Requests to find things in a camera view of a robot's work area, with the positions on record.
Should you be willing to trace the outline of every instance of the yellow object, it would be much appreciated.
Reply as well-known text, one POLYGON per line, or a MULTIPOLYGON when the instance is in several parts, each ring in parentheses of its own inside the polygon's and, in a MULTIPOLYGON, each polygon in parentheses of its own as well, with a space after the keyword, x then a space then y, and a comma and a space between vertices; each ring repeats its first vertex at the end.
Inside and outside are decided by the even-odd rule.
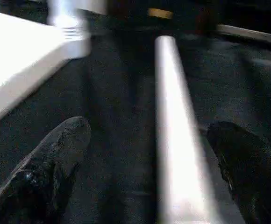
POLYGON ((170 11, 165 11, 157 8, 149 8, 148 15, 170 20, 173 16, 173 13, 170 11))

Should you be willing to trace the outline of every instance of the dark floor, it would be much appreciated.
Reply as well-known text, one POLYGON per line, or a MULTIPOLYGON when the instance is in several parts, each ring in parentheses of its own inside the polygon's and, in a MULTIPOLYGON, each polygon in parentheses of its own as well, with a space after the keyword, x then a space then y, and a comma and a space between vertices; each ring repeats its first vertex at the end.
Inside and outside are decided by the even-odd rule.
MULTIPOLYGON (((38 10, 36 17, 27 12, 18 9, 14 14, 45 23, 45 10, 38 10)), ((156 34, 107 33, 92 39, 88 58, 68 63, 0 122, 0 183, 58 123, 86 116, 93 139, 64 223, 128 223, 122 215, 133 214, 130 211, 141 215, 129 217, 134 221, 129 223, 151 223, 156 192, 156 34), (142 206, 117 197, 131 191, 147 193, 129 200, 142 206)), ((271 51, 221 39, 202 44, 193 36, 179 37, 178 46, 199 128, 232 121, 271 140, 271 51)), ((225 223, 242 224, 215 155, 201 139, 221 215, 225 223)))

